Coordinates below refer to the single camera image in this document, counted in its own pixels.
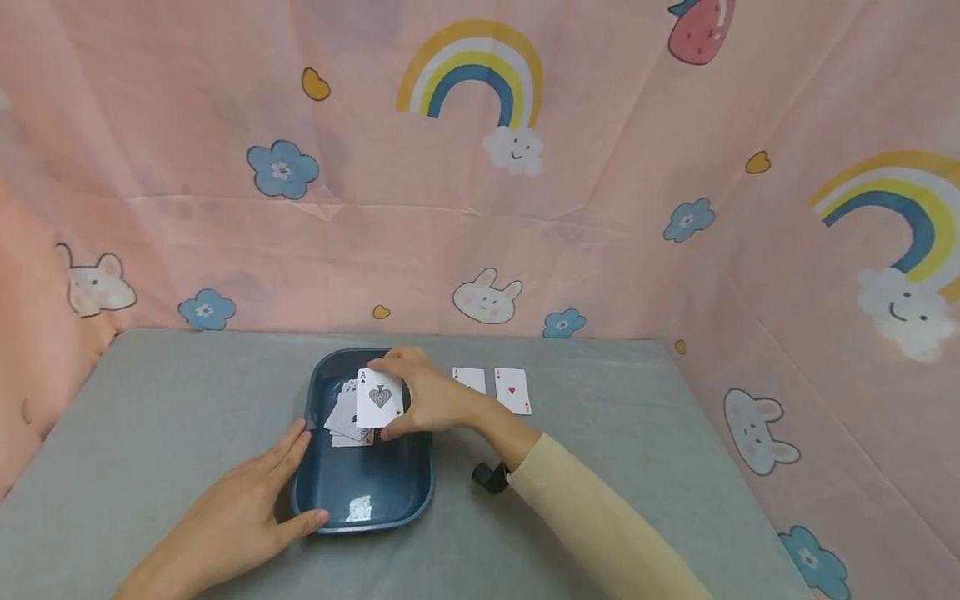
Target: pink cloth wall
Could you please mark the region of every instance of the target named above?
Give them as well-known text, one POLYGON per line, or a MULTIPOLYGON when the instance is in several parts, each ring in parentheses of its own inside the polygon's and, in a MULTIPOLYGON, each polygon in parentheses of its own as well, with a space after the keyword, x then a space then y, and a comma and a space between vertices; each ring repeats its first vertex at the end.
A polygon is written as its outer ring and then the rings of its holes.
POLYGON ((9 2, 0 491, 125 328, 656 336, 817 597, 955 597, 958 24, 9 2))

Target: gray table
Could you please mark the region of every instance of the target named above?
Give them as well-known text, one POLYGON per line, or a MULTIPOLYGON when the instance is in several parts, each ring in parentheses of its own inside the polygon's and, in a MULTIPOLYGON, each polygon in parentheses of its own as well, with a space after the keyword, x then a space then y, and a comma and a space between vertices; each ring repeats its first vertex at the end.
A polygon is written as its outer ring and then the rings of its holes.
MULTIPOLYGON (((301 414, 320 358, 397 344, 444 370, 526 369, 533 423, 637 507, 716 598, 809 598, 658 343, 161 330, 115 341, 0 506, 0 598, 109 598, 197 494, 301 414)), ((436 494, 411 525, 301 542, 206 597, 600 597, 515 494, 470 482, 478 461, 496 462, 481 439, 439 434, 435 454, 436 494)))

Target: cloud cartoon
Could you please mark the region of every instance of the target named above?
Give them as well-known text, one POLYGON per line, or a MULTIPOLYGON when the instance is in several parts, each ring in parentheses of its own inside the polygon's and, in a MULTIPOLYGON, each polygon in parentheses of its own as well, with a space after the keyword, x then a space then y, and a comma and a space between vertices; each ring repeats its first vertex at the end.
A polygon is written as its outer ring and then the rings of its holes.
POLYGON ((936 290, 907 281, 897 269, 866 269, 857 276, 856 302, 874 320, 880 335, 897 342, 905 356, 934 361, 940 342, 956 325, 947 314, 947 301, 936 290))
POLYGON ((510 129, 501 125, 483 138, 483 147, 490 153, 497 169, 507 168, 511 175, 526 173, 533 177, 540 174, 543 142, 528 127, 510 129))
POLYGON ((474 321, 502 324, 514 317, 514 300, 523 291, 523 283, 512 281, 498 290, 493 287, 496 269, 484 269, 473 281, 461 284, 453 291, 453 305, 474 321))
POLYGON ((754 398, 733 388, 724 398, 724 413, 736 450, 757 475, 769 475, 777 464, 800 460, 796 446, 775 440, 770 433, 770 423, 783 416, 783 407, 776 400, 754 398))

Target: rainbow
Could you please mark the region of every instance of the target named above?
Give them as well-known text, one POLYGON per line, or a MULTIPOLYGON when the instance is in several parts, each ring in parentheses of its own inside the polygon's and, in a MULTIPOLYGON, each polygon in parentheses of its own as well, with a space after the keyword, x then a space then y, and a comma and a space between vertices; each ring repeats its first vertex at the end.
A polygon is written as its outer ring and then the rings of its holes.
POLYGON ((948 302, 960 299, 960 162, 920 150, 885 152, 828 181, 809 204, 828 227, 864 206, 896 212, 913 240, 891 267, 948 302))
POLYGON ((484 82, 496 92, 498 126, 537 125, 543 88, 540 55, 524 34, 487 19, 458 21, 430 37, 403 75, 396 109, 439 118, 446 95, 467 81, 484 82))

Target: hand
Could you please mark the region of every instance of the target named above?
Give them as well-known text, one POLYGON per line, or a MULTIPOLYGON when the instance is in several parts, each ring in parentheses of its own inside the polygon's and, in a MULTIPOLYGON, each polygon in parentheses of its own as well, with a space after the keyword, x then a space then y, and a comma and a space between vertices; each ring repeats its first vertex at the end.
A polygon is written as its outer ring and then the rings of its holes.
POLYGON ((440 373, 420 348, 394 348, 367 365, 401 377, 410 388, 410 410, 380 432, 384 440, 412 431, 439 431, 471 425, 476 408, 490 398, 440 373))
POLYGON ((297 420, 272 448, 241 463, 201 494, 180 523, 120 587, 124 598, 190 598, 260 564, 326 523, 317 510, 285 523, 276 497, 310 442, 297 420))

